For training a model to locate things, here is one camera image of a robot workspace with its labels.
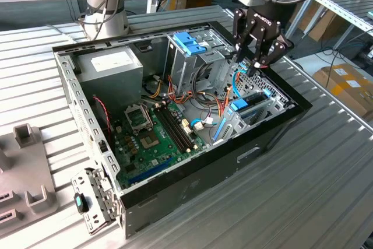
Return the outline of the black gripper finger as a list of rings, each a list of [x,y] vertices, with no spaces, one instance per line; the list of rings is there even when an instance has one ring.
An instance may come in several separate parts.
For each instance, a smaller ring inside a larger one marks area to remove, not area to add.
[[[233,37],[236,41],[236,62],[241,62],[249,53],[248,44],[252,41],[251,31],[254,27],[253,10],[237,8],[234,11]]]
[[[257,69],[268,68],[294,48],[294,43],[282,31],[277,34],[263,29],[256,40],[256,51],[248,76],[253,76]]]

